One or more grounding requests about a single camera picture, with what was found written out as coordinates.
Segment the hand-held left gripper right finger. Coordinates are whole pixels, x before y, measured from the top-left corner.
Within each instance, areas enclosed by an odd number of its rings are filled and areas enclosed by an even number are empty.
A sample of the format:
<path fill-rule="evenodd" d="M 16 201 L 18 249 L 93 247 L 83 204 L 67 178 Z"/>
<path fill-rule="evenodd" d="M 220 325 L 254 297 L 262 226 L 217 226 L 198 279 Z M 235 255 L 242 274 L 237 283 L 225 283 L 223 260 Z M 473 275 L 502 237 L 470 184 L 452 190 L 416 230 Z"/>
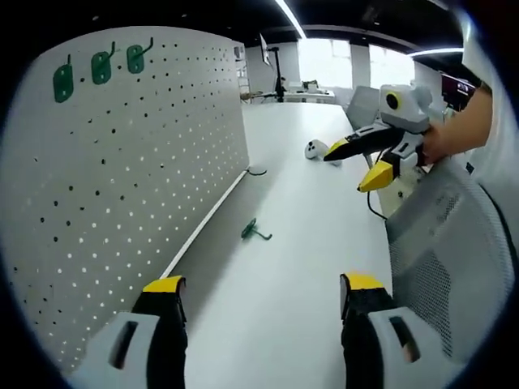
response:
<path fill-rule="evenodd" d="M 440 335 L 383 284 L 359 273 L 340 275 L 341 345 L 347 388 L 445 388 L 454 363 Z"/>

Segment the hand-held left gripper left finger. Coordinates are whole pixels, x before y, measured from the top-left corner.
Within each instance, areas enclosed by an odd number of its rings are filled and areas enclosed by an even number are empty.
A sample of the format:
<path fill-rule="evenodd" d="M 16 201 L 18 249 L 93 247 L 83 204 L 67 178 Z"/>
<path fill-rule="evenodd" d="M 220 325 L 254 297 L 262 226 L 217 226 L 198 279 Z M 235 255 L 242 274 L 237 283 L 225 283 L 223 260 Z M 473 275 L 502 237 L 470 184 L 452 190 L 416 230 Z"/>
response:
<path fill-rule="evenodd" d="M 188 345 L 183 276 L 146 285 L 129 312 L 93 336 L 68 378 L 73 388 L 184 388 Z"/>

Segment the person's right hand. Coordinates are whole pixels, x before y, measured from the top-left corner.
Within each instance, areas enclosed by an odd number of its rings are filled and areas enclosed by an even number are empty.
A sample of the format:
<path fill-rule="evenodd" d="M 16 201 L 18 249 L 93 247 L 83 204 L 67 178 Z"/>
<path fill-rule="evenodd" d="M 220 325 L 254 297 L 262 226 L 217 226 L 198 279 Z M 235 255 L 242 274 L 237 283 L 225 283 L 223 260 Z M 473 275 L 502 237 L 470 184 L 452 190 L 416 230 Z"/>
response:
<path fill-rule="evenodd" d="M 451 156 L 449 140 L 449 128 L 444 124 L 432 122 L 423 134 L 423 164 L 433 165 L 443 158 Z"/>

